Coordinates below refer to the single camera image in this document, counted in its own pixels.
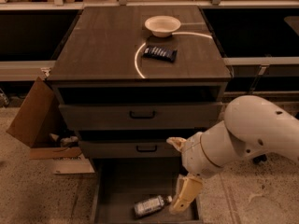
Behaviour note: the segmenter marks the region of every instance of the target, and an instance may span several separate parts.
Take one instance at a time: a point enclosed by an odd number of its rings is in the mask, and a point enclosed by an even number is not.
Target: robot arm
[[[171,213],[184,211],[202,189],[202,178],[222,171],[231,161],[251,160],[277,153],[299,163],[299,120],[273,103],[247,95],[228,104],[224,119],[190,138],[170,137],[189,172],[180,177]]]

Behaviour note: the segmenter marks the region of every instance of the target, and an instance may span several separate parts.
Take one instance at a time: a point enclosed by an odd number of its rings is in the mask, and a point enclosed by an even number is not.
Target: floor
[[[43,161],[29,161],[29,148],[6,133],[18,102],[0,104],[0,223],[91,223],[97,174],[53,175]],[[267,157],[259,165],[230,163],[204,181],[204,223],[299,223],[299,166],[276,154]]]

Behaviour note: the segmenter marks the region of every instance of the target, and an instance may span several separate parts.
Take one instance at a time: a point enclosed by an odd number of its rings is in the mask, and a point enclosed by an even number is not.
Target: clear plastic bottle
[[[167,204],[172,202],[172,197],[163,198],[161,195],[149,198],[134,206],[136,217],[140,218],[162,210]]]

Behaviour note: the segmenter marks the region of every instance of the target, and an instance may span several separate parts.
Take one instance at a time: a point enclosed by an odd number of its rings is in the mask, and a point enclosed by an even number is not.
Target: white bowl
[[[180,21],[170,16],[156,16],[147,19],[145,26],[155,36],[168,37],[180,27]]]

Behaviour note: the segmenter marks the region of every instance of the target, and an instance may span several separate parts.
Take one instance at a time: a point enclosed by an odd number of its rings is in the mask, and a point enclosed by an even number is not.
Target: drawer handle
[[[156,112],[153,110],[151,112],[134,112],[130,111],[131,119],[153,119],[156,116]]]
[[[154,153],[155,151],[157,151],[158,147],[155,146],[154,149],[140,149],[139,146],[136,146],[136,150],[139,153]]]

